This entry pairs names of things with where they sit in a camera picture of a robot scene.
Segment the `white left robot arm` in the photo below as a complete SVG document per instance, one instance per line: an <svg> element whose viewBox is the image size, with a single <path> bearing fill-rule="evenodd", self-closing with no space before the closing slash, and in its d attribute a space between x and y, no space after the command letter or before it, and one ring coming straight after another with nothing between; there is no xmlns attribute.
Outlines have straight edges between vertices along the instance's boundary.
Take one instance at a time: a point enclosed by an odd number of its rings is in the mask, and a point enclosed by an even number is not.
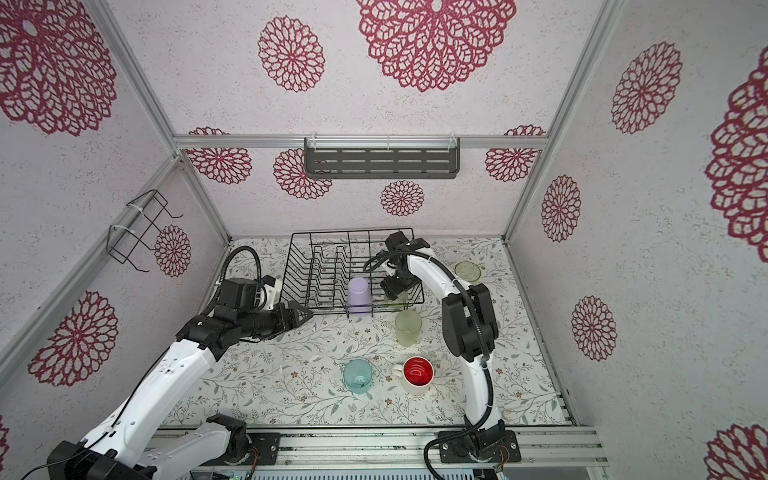
<svg viewBox="0 0 768 480"><path fill-rule="evenodd" d="M280 301L280 289L272 277L221 281L128 398L80 441L63 441L51 452L44 466L49 477L180 479L210 461L252 460L256 452L245 422L224 414L154 450L147 446L181 397L231 347L274 339L312 318L298 302Z"/></svg>

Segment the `teal textured glass cup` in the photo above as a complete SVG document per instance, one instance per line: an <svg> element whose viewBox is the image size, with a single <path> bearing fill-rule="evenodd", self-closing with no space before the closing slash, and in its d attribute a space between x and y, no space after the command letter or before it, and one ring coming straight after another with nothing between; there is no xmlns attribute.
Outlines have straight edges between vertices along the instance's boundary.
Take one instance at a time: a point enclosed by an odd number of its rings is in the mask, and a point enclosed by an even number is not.
<svg viewBox="0 0 768 480"><path fill-rule="evenodd" d="M353 394L365 394L372 387L373 367L365 359L350 360L343 370L343 382Z"/></svg>

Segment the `lavender plastic cup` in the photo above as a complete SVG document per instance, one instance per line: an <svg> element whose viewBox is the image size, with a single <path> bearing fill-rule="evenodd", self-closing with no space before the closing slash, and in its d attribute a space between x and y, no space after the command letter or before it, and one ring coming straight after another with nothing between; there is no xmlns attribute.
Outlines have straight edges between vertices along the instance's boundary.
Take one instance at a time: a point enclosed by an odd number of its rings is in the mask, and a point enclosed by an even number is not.
<svg viewBox="0 0 768 480"><path fill-rule="evenodd" d="M348 283L347 310L350 314L369 315L373 310L371 286L365 277L353 277Z"/></svg>

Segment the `short green glass cup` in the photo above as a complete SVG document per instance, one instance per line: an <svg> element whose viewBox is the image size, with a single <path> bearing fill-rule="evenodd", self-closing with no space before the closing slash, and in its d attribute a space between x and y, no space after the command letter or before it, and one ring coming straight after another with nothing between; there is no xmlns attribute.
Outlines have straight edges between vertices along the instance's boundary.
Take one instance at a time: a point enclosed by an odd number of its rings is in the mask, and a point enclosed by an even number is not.
<svg viewBox="0 0 768 480"><path fill-rule="evenodd" d="M403 311L410 308L410 295L408 291L401 292L395 299L389 302L390 308L395 311Z"/></svg>

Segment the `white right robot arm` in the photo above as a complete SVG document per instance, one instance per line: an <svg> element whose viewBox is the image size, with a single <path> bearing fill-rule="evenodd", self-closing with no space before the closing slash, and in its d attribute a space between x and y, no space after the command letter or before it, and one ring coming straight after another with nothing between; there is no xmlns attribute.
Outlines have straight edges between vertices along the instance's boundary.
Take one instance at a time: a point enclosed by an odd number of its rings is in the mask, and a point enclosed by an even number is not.
<svg viewBox="0 0 768 480"><path fill-rule="evenodd" d="M492 360L499 326L490 291L456 276L422 238L397 231L385 249L369 259L364 270L383 268L380 286L390 300L417 285L441 302L442 335L449 352L460 360L466 406L465 430L453 439L478 454L504 439L505 424L495 402Z"/></svg>

